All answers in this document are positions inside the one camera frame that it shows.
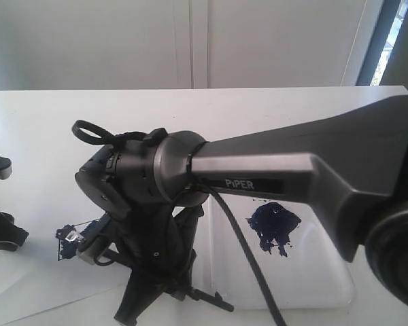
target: white tabletop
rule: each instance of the white tabletop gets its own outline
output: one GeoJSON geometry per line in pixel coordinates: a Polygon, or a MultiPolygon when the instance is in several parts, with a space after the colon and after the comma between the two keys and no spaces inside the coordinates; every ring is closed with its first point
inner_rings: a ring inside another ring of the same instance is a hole
{"type": "MultiPolygon", "coordinates": [[[[169,132],[193,130],[213,141],[337,115],[396,94],[398,86],[376,88],[280,88],[236,90],[121,90],[0,92],[0,155],[12,159],[14,175],[0,181],[0,209],[12,206],[17,224],[18,201],[31,198],[30,184],[45,184],[72,192],[73,209],[97,212],[79,193],[73,175],[96,148],[75,139],[70,131],[88,120],[112,131],[149,132],[164,126],[169,132]],[[30,179],[18,171],[31,171],[30,179]]],[[[24,206],[36,205],[25,202],[24,206]]],[[[59,209],[54,203],[52,209],[59,209]]],[[[390,295],[373,276],[359,248],[349,269],[355,299],[335,309],[283,310],[289,325],[408,325],[408,307],[390,295]]],[[[124,286],[87,297],[8,325],[117,325],[113,315],[124,286]]],[[[3,305],[3,311],[14,306],[3,305]]],[[[162,295],[138,319],[138,325],[273,325],[265,310],[224,312],[205,302],[162,295]]]]}

